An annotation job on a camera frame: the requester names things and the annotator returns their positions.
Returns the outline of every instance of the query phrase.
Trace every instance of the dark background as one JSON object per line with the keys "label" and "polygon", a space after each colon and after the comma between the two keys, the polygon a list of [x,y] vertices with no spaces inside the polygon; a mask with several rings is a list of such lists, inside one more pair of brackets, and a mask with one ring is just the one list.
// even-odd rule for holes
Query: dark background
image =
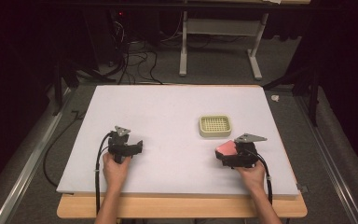
{"label": "dark background", "polygon": [[[319,70],[320,84],[358,155],[358,1],[351,1],[350,5],[346,1],[327,0],[312,4],[333,7],[342,4],[350,10],[313,19],[298,17],[296,13],[271,13],[264,37],[279,35],[284,41],[303,36],[288,73],[307,65],[318,46],[327,41],[323,45],[327,48],[323,50],[325,60]],[[60,10],[50,24],[66,21],[66,27],[53,31],[47,29],[43,13],[31,0],[0,1],[0,173],[48,105],[46,91],[52,84],[57,60],[51,40],[61,46],[64,55],[87,52],[88,58],[78,61],[95,66],[95,51],[80,11]],[[137,32],[154,45],[158,44],[159,30],[169,34],[177,24],[174,13],[132,12],[131,17]],[[146,23],[153,26],[145,29]],[[65,45],[68,35],[77,37],[71,45]]]}

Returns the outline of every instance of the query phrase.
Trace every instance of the white table surface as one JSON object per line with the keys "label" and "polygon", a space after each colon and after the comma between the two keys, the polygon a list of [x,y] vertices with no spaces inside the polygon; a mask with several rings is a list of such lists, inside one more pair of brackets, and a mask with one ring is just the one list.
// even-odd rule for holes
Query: white table surface
{"label": "white table surface", "polygon": [[[214,114],[230,117],[229,137],[200,136],[200,116]],[[131,161],[123,193],[248,194],[237,171],[222,166],[214,149],[251,133],[268,139],[255,146],[268,164],[274,196],[298,195],[265,93],[258,86],[97,87],[58,192],[95,192],[98,149],[115,125],[131,129],[129,144],[144,141],[143,153]],[[103,172],[100,179],[105,192]]]}

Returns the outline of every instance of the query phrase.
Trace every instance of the black cable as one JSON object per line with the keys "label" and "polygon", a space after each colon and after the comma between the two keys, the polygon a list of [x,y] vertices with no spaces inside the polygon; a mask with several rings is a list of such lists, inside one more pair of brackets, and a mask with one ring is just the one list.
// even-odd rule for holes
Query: black cable
{"label": "black cable", "polygon": [[100,158],[103,154],[103,143],[109,136],[112,136],[112,133],[107,133],[101,142],[100,149],[98,150],[97,161],[95,163],[95,203],[97,214],[100,211]]}
{"label": "black cable", "polygon": [[246,150],[246,152],[256,156],[261,163],[263,163],[264,169],[266,171],[266,179],[267,179],[267,189],[268,189],[268,201],[272,204],[272,184],[271,184],[271,176],[269,175],[269,167],[267,166],[266,161],[260,154],[254,154],[254,152]]}
{"label": "black cable", "polygon": [[153,70],[156,68],[156,65],[157,65],[157,57],[158,57],[157,53],[156,53],[155,51],[153,51],[153,50],[149,50],[149,51],[139,51],[139,52],[136,52],[136,53],[144,53],[144,54],[146,55],[146,59],[147,59],[147,53],[152,53],[152,54],[155,55],[155,59],[154,59],[153,66],[152,66],[152,68],[149,70],[149,76],[150,76],[151,78],[143,77],[143,76],[141,75],[140,66],[141,66],[141,64],[144,63],[145,61],[141,61],[141,62],[138,63],[137,72],[138,72],[138,75],[139,75],[141,78],[146,79],[146,80],[149,80],[149,81],[155,81],[155,82],[159,83],[160,85],[163,85],[164,83],[162,83],[162,82],[159,81],[158,79],[154,78],[154,77],[153,77],[153,73],[152,73]]}
{"label": "black cable", "polygon": [[53,148],[54,144],[61,138],[61,136],[77,121],[77,120],[81,120],[83,119],[82,117],[86,114],[87,111],[81,113],[80,115],[78,115],[78,111],[72,111],[72,113],[76,113],[76,116],[74,118],[74,120],[68,124],[68,126],[66,126],[63,131],[53,140],[53,142],[50,144],[50,146],[48,147],[48,149],[46,150],[46,153],[43,157],[43,174],[45,175],[46,180],[55,188],[58,187],[58,184],[56,184],[54,181],[52,181],[50,179],[50,177],[48,176],[48,172],[47,172],[47,168],[46,168],[46,161],[48,159],[48,153],[50,152],[50,150]]}

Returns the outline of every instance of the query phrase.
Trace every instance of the hand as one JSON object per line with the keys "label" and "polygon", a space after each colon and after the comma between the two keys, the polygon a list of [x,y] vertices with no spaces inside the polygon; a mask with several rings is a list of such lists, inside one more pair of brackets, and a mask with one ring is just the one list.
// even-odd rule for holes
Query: hand
{"label": "hand", "polygon": [[108,152],[103,154],[103,175],[106,179],[107,190],[121,192],[127,177],[131,157],[126,157],[123,163],[114,161],[114,156]]}
{"label": "hand", "polygon": [[235,169],[240,173],[243,185],[251,193],[260,189],[264,190],[264,176],[266,171],[261,161],[257,161],[253,168],[235,167]]}

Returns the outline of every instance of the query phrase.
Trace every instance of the beige basket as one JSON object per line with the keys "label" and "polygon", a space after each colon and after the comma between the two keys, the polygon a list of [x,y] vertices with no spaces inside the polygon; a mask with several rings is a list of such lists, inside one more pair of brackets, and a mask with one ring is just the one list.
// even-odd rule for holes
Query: beige basket
{"label": "beige basket", "polygon": [[200,117],[200,135],[202,137],[228,137],[231,135],[231,123],[225,115]]}

